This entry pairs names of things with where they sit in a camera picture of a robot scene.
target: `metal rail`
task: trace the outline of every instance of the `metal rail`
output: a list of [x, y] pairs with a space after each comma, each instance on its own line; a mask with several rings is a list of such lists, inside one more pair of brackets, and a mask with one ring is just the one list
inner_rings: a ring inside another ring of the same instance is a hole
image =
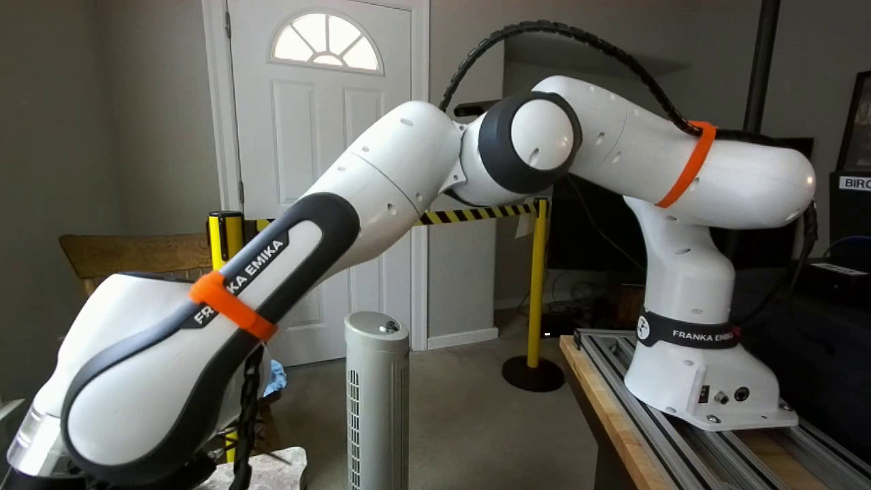
[[[577, 330], [581, 348], [636, 431], [647, 439], [676, 488], [787, 488], [735, 432], [705, 432], [640, 402], [623, 375], [633, 350], [632, 333]], [[871, 488], [871, 465], [829, 440], [813, 425], [779, 431], [784, 450], [799, 459], [823, 488]]]

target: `white door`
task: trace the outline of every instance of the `white door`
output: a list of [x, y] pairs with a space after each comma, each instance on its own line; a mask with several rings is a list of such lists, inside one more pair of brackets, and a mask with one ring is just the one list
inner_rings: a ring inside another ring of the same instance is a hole
[[[245, 214], [291, 205], [373, 120], [411, 98], [411, 7], [359, 0], [230, 0]], [[411, 327], [411, 240], [312, 289], [268, 348], [282, 364], [342, 356], [342, 316]]]

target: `table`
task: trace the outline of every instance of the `table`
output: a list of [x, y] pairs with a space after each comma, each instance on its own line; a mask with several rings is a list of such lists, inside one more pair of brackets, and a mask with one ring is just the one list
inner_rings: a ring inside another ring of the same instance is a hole
[[632, 333], [600, 330], [558, 339], [598, 440], [596, 488], [871, 488], [871, 469], [813, 427], [705, 432], [645, 407], [596, 363], [598, 343], [606, 350], [633, 346]]

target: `window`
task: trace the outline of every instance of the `window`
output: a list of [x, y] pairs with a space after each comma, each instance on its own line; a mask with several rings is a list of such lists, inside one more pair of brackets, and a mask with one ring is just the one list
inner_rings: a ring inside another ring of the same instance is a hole
[[373, 41], [357, 24], [319, 10], [287, 22], [275, 37], [272, 56], [350, 70], [381, 70]]

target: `door frame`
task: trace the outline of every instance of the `door frame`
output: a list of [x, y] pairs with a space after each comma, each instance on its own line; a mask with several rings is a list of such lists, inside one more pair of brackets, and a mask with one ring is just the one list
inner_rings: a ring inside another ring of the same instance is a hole
[[[426, 101], [430, 96], [430, 0], [353, 0], [411, 10], [411, 98]], [[214, 134], [214, 167], [221, 209], [241, 209], [241, 167], [238, 134], [233, 109], [233, 63], [227, 37], [227, 0], [200, 0], [206, 77]], [[411, 348], [426, 350], [430, 335], [430, 266], [426, 225], [411, 228]]]

